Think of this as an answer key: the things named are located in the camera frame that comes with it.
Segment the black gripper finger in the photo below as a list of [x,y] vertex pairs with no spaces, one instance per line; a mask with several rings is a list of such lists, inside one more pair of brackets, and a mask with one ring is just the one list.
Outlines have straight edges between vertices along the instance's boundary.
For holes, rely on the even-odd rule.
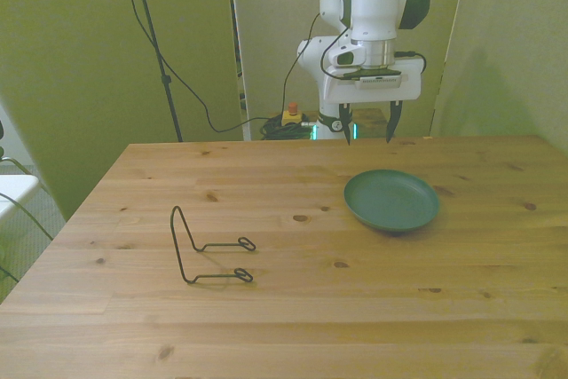
[[339,119],[342,124],[343,134],[349,145],[351,143],[351,121],[352,112],[351,105],[348,103],[340,104],[338,106]]
[[402,114],[403,102],[401,100],[392,101],[390,103],[390,118],[386,128],[386,142],[390,143],[394,137],[396,128],[398,126]]

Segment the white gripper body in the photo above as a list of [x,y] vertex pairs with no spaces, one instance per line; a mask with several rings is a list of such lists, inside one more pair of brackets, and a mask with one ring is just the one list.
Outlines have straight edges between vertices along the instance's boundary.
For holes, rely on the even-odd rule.
[[421,94],[422,60],[400,59],[387,75],[339,80],[326,76],[322,99],[329,104],[414,100]]

